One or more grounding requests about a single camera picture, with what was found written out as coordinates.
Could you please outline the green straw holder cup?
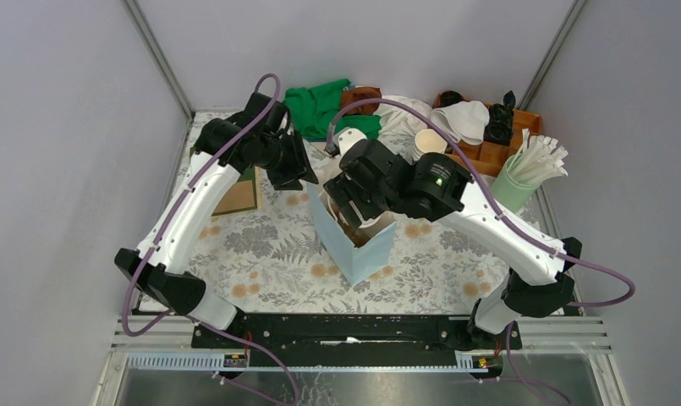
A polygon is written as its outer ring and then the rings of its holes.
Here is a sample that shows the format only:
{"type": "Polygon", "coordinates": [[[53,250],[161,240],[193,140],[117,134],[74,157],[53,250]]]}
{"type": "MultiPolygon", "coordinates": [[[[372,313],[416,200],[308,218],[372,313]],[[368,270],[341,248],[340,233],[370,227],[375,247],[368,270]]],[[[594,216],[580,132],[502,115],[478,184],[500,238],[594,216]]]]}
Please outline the green straw holder cup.
{"type": "Polygon", "coordinates": [[[492,196],[497,203],[514,213],[518,213],[540,187],[540,184],[520,183],[510,174],[510,166],[516,160],[516,156],[507,159],[491,186],[492,196]]]}

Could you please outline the green cloth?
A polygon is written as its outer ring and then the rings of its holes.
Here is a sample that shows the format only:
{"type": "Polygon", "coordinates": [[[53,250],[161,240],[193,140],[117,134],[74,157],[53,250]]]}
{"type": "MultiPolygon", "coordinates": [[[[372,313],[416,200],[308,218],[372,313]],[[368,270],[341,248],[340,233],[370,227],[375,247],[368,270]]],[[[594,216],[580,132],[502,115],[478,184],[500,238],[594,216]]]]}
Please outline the green cloth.
{"type": "MultiPolygon", "coordinates": [[[[341,110],[341,98],[350,89],[348,79],[334,80],[310,88],[289,88],[283,103],[288,107],[294,129],[307,140],[324,140],[328,125],[341,110]]],[[[338,120],[336,130],[347,127],[361,130],[368,138],[376,139],[381,130],[381,119],[374,114],[346,114],[338,120]]]]}

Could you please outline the green paper bag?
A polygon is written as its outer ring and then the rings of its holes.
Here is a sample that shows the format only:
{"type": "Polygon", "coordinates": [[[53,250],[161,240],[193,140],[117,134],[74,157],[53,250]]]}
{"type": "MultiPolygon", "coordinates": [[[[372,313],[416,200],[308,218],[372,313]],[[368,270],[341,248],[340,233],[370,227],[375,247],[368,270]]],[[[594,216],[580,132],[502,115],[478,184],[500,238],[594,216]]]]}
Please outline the green paper bag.
{"type": "Polygon", "coordinates": [[[239,171],[229,162],[222,166],[219,159],[206,168],[213,156],[213,152],[190,149],[188,181],[184,187],[191,191],[184,199],[183,214],[200,219],[201,214],[217,217],[258,209],[261,204],[259,169],[249,167],[239,171]]]}

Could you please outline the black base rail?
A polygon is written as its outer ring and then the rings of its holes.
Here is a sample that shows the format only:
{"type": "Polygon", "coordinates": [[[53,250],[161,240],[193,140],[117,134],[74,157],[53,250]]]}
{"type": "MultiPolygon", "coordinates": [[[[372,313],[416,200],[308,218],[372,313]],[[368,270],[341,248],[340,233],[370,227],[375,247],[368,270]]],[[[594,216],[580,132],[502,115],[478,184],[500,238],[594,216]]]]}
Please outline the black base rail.
{"type": "Polygon", "coordinates": [[[223,337],[194,329],[194,349],[232,349],[252,367],[452,367],[471,351],[522,347],[519,329],[491,335],[466,315],[240,313],[223,337]]]}

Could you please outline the brown cloth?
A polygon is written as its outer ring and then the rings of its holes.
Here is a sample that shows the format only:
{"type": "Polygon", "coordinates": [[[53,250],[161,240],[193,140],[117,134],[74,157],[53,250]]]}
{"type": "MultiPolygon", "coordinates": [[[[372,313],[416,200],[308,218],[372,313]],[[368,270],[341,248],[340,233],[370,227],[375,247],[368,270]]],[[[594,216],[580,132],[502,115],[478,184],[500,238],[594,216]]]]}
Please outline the brown cloth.
{"type": "MultiPolygon", "coordinates": [[[[382,93],[379,88],[371,86],[356,86],[351,89],[343,91],[340,99],[340,107],[342,109],[346,106],[367,99],[382,98],[382,93]]],[[[354,107],[345,112],[344,116],[351,115],[373,115],[379,103],[368,103],[359,107],[354,107]]]]}

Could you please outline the white wrapped straws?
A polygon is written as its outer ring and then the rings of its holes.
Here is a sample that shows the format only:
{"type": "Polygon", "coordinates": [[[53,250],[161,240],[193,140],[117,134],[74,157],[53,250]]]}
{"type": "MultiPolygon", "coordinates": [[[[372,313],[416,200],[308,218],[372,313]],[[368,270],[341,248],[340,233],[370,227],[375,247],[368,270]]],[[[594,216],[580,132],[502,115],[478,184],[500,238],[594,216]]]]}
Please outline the white wrapped straws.
{"type": "Polygon", "coordinates": [[[567,177],[568,156],[558,140],[522,129],[522,143],[508,164],[508,175],[519,184],[539,185],[550,178],[567,177]]]}

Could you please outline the wooden compartment tray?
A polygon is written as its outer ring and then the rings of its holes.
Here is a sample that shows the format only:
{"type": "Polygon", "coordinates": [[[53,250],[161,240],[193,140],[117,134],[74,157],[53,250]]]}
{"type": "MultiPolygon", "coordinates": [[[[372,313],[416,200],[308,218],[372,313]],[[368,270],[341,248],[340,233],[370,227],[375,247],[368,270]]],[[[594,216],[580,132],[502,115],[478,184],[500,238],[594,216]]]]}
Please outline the wooden compartment tray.
{"type": "MultiPolygon", "coordinates": [[[[435,98],[433,109],[448,107],[459,102],[470,102],[457,91],[444,91],[435,98]]],[[[487,108],[491,104],[483,103],[487,108]]],[[[522,143],[522,129],[529,129],[533,135],[539,134],[542,130],[542,118],[540,115],[519,110],[516,106],[513,116],[513,138],[509,146],[497,145],[483,142],[480,145],[468,145],[460,141],[455,142],[452,138],[447,152],[455,154],[453,147],[456,145],[473,163],[475,168],[482,174],[497,176],[504,163],[509,157],[515,154],[522,143]]]]}

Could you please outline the white paper coffee cup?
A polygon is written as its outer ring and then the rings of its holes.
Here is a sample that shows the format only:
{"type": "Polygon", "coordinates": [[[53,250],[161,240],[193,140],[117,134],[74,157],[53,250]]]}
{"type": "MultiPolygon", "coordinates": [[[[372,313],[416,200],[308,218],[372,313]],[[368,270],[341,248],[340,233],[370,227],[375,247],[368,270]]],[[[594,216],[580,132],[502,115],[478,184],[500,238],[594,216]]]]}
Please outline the white paper coffee cup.
{"type": "MultiPolygon", "coordinates": [[[[338,221],[341,225],[346,225],[350,226],[349,220],[346,218],[346,216],[342,213],[340,205],[335,202],[329,195],[326,196],[326,203],[328,209],[331,211],[332,217],[338,221]]],[[[353,202],[349,202],[349,206],[352,209],[353,213],[358,217],[360,220],[360,225],[358,226],[358,229],[367,229],[370,228],[371,226],[374,226],[380,218],[374,218],[374,219],[365,219],[359,209],[359,207],[353,202]]]]}

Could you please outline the stack of paper cups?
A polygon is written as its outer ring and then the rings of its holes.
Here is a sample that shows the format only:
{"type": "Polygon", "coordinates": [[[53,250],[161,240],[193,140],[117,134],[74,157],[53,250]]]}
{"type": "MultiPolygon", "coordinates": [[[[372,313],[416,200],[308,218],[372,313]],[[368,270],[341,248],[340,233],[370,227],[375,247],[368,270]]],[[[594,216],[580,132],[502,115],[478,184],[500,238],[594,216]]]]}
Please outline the stack of paper cups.
{"type": "Polygon", "coordinates": [[[433,129],[423,129],[414,137],[411,159],[417,162],[427,153],[444,153],[448,143],[433,129]]]}

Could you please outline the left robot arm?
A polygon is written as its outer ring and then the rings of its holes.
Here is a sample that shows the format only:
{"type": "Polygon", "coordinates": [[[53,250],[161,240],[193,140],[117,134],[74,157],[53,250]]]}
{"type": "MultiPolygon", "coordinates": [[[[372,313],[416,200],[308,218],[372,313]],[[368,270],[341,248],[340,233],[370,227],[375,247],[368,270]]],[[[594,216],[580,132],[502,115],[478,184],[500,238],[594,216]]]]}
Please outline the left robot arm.
{"type": "Polygon", "coordinates": [[[176,314],[210,325],[211,336],[225,348],[243,339],[240,310],[188,271],[189,258],[218,203],[247,170],[265,170],[275,190],[318,182],[290,124],[288,107],[259,92],[244,110],[205,124],[186,177],[162,216],[135,248],[121,248],[114,258],[135,288],[176,314]]]}

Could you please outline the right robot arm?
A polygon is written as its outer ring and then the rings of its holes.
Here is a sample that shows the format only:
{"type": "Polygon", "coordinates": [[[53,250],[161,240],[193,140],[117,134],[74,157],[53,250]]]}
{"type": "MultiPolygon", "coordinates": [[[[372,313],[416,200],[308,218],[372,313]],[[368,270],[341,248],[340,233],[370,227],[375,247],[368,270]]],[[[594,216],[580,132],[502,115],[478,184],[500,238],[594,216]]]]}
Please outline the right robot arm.
{"type": "Polygon", "coordinates": [[[344,129],[333,144],[338,170],[323,189],[351,229],[388,212],[425,219],[467,235],[509,266],[500,288],[472,311],[466,335],[475,347],[490,347],[522,315],[546,317],[571,301],[574,281],[560,256],[578,242],[545,235],[504,207],[494,211],[479,180],[452,157],[431,152],[408,162],[358,129],[344,129]]]}

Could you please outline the white cloth on tray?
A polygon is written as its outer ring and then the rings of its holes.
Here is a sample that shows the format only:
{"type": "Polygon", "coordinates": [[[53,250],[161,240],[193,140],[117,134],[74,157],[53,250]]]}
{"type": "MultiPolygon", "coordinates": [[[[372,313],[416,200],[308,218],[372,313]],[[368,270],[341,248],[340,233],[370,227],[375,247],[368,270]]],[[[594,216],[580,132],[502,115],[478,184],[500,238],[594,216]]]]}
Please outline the white cloth on tray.
{"type": "Polygon", "coordinates": [[[433,109],[429,119],[455,142],[480,145],[490,121],[490,113],[481,101],[461,101],[433,109]]]}

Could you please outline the light blue paper bag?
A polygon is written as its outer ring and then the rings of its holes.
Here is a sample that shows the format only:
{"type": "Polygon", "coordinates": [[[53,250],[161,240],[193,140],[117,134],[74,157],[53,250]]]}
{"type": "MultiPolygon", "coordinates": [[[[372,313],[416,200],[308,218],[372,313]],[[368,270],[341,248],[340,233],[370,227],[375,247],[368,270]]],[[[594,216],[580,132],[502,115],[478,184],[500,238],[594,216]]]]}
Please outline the light blue paper bag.
{"type": "Polygon", "coordinates": [[[355,248],[344,235],[339,222],[327,207],[326,195],[317,184],[307,185],[310,212],[318,237],[335,265],[351,285],[366,280],[389,264],[389,257],[397,222],[390,213],[384,213],[370,228],[364,229],[372,239],[363,247],[355,248]]]}

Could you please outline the black plastic bags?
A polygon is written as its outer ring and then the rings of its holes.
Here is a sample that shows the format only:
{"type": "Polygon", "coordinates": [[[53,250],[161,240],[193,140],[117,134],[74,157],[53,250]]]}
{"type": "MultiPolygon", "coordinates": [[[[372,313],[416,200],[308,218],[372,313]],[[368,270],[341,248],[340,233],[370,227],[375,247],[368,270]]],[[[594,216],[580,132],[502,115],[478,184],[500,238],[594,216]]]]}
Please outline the black plastic bags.
{"type": "Polygon", "coordinates": [[[488,107],[489,122],[485,127],[484,141],[509,146],[513,138],[513,116],[516,97],[513,91],[503,96],[502,103],[494,103],[488,107]]]}

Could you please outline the cardboard cup carrier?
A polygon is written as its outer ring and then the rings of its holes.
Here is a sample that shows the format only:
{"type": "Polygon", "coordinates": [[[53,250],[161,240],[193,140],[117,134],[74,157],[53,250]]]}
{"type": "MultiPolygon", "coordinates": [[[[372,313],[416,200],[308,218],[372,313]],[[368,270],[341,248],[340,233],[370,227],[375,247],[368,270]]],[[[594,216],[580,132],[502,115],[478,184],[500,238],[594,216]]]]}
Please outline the cardboard cup carrier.
{"type": "Polygon", "coordinates": [[[340,222],[339,225],[343,230],[344,235],[349,239],[355,248],[363,247],[372,239],[372,236],[369,235],[364,229],[353,229],[348,224],[342,222],[340,222]]]}

